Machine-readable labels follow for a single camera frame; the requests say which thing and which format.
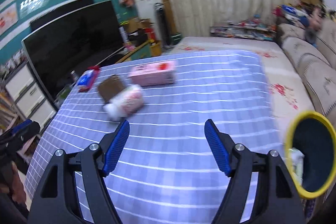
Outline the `clear water bottle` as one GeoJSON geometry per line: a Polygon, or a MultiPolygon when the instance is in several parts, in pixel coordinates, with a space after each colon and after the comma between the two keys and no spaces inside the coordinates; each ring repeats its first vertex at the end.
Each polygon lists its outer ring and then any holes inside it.
{"type": "Polygon", "coordinates": [[[72,71],[71,72],[71,77],[73,79],[73,82],[74,83],[77,83],[78,79],[79,79],[79,76],[77,75],[77,73],[75,71],[72,71]]]}

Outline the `black tower fan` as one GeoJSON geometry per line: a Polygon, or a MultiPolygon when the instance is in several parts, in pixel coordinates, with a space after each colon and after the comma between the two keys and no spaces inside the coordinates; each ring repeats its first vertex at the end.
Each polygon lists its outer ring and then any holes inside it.
{"type": "Polygon", "coordinates": [[[157,24],[161,32],[163,47],[168,50],[171,48],[171,38],[168,21],[165,15],[164,5],[163,3],[157,2],[155,3],[154,8],[157,16],[157,24]]]}

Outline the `blue checkered tablecloth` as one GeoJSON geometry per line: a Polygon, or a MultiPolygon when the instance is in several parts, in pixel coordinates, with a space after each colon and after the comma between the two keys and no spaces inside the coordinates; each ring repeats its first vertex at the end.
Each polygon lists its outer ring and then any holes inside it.
{"type": "Polygon", "coordinates": [[[130,85],[136,65],[174,60],[175,83],[144,88],[145,105],[127,118],[130,135],[106,187],[123,223],[211,223],[227,189],[204,134],[220,132],[251,151],[282,153],[261,59],[243,50],[194,52],[102,68],[93,90],[74,88],[35,150],[25,186],[32,197],[58,148],[82,151],[117,127],[97,86],[111,75],[130,85]]]}

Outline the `white supplement bottle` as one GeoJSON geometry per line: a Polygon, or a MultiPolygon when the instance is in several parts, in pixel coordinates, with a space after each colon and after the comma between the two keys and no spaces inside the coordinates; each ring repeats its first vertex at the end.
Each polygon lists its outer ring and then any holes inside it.
{"type": "Polygon", "coordinates": [[[103,106],[110,120],[117,122],[135,113],[144,104],[143,88],[138,85],[130,85],[103,106]]]}

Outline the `tv cabinet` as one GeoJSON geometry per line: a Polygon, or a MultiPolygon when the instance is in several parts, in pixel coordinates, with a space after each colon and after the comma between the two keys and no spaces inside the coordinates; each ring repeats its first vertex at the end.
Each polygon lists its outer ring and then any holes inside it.
{"type": "Polygon", "coordinates": [[[133,51],[127,53],[123,56],[120,60],[116,62],[116,64],[127,62],[127,61],[134,61],[139,59],[146,59],[151,57],[151,43],[148,40],[145,43],[142,43],[140,46],[135,48],[133,51]]]}

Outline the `large black television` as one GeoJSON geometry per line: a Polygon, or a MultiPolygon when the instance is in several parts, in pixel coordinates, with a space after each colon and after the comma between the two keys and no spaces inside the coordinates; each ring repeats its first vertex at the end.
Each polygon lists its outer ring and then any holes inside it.
{"type": "Polygon", "coordinates": [[[58,17],[22,40],[37,81],[51,101],[78,76],[123,46],[111,1],[58,17]]]}

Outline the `white drawer unit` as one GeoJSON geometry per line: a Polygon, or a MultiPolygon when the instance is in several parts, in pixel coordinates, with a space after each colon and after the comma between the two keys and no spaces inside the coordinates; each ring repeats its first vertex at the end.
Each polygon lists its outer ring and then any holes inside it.
{"type": "Polygon", "coordinates": [[[21,118],[38,122],[42,134],[56,115],[56,108],[40,88],[29,63],[16,67],[5,79],[4,87],[21,118]]]}

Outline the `yellow rimmed trash bin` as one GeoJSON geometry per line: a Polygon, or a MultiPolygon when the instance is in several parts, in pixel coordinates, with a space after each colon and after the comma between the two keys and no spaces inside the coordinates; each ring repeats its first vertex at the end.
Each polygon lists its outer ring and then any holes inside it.
{"type": "Polygon", "coordinates": [[[335,179],[335,129],[316,111],[300,113],[285,137],[285,163],[291,178],[285,196],[312,200],[335,179]]]}

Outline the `brown plastic container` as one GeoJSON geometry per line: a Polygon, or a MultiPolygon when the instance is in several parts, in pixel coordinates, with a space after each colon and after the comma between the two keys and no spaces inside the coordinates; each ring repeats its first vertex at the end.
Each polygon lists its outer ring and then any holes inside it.
{"type": "Polygon", "coordinates": [[[97,87],[98,93],[104,100],[104,103],[108,103],[114,96],[123,91],[126,86],[118,75],[112,75],[108,79],[104,80],[97,87]]]}

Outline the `pink strawberry milk carton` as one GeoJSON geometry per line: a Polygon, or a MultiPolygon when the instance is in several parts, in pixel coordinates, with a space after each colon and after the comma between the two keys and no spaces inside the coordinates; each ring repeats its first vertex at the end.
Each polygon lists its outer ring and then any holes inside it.
{"type": "Polygon", "coordinates": [[[175,82],[175,61],[160,61],[133,67],[128,77],[140,86],[172,84],[175,82]]]}

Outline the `red tray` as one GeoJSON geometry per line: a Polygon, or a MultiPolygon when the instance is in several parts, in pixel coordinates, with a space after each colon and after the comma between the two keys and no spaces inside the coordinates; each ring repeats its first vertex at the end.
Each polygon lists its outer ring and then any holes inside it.
{"type": "Polygon", "coordinates": [[[98,74],[100,72],[99,66],[89,67],[78,79],[76,85],[78,86],[79,92],[89,91],[94,82],[96,81],[98,74]]]}

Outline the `blue tissue pack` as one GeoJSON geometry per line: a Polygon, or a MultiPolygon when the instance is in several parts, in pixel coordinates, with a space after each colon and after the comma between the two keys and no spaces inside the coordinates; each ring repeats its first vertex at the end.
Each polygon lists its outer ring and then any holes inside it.
{"type": "Polygon", "coordinates": [[[78,79],[77,86],[83,89],[89,89],[92,86],[95,76],[95,70],[90,69],[85,71],[78,79]]]}

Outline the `beige sofa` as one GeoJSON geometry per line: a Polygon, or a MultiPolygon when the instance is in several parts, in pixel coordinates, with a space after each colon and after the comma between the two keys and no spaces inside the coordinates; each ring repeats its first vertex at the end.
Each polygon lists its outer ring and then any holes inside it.
{"type": "Polygon", "coordinates": [[[321,30],[310,34],[291,24],[279,24],[277,38],[315,111],[335,124],[335,22],[324,19],[321,30]]]}

